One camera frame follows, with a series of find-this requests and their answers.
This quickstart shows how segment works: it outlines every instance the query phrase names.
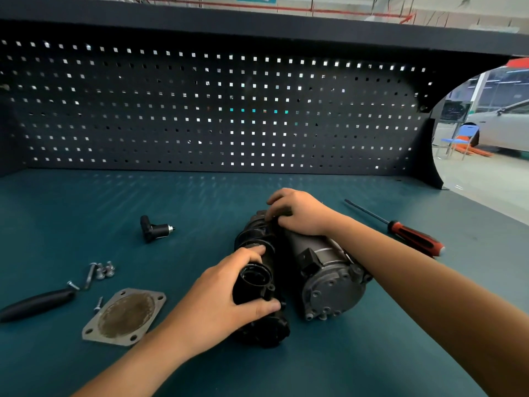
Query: car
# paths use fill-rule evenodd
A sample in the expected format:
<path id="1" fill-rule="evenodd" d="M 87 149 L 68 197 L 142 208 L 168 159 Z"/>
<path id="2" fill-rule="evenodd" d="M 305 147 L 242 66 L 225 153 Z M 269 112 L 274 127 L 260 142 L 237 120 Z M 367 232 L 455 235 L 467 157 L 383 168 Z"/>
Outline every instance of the car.
<path id="1" fill-rule="evenodd" d="M 465 124 L 479 126 L 471 146 L 481 143 L 529 152 L 529 99 L 487 113 L 469 114 Z"/>

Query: workbench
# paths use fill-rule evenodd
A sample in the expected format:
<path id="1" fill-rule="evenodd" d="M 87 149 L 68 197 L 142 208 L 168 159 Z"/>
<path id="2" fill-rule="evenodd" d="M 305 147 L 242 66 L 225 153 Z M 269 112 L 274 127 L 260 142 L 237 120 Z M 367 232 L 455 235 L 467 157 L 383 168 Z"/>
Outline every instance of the workbench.
<path id="1" fill-rule="evenodd" d="M 113 278 L 53 311 L 0 326 L 0 394 L 65 396 L 127 348 L 83 341 L 100 296 L 122 288 L 164 292 L 157 326 L 280 187 L 384 231 L 344 198 L 437 237 L 441 262 L 529 311 L 529 227 L 451 191 L 408 177 L 27 169 L 0 178 L 0 305 L 82 284 L 88 264 L 112 260 Z M 175 227 L 145 244 L 139 218 Z M 157 395 L 485 395 L 374 280 L 339 318 L 305 322 L 274 349 L 226 340 L 180 367 Z"/>

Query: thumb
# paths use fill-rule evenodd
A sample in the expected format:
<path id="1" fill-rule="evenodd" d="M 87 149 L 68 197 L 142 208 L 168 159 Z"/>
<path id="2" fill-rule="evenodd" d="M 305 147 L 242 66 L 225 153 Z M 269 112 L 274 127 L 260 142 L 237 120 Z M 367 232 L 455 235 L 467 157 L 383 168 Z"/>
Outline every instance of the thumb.
<path id="1" fill-rule="evenodd" d="M 272 299 L 265 301 L 262 298 L 246 302 L 246 304 L 237 305 L 237 310 L 239 311 L 239 320 L 241 326 L 263 318 L 266 315 L 279 311 L 281 309 L 281 303 Z"/>
<path id="2" fill-rule="evenodd" d="M 277 222 L 284 229 L 291 230 L 294 225 L 294 216 L 279 216 Z"/>

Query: square metal flange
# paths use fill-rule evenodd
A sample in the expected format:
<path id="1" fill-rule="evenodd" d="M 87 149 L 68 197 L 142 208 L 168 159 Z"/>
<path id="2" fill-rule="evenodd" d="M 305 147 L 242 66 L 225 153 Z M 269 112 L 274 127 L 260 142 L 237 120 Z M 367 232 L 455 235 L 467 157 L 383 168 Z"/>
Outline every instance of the square metal flange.
<path id="1" fill-rule="evenodd" d="M 119 346 L 136 344 L 147 333 L 166 300 L 164 293 L 122 289 L 83 328 L 83 340 Z"/>

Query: brown circular residue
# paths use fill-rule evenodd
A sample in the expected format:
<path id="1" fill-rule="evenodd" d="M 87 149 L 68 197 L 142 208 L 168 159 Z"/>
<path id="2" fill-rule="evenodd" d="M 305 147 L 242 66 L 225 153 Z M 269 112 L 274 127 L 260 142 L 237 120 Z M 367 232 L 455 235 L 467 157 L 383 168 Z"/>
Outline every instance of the brown circular residue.
<path id="1" fill-rule="evenodd" d="M 124 336 L 142 327 L 154 310 L 155 302 L 149 294 L 131 294 L 114 302 L 101 315 L 97 327 L 104 337 Z"/>

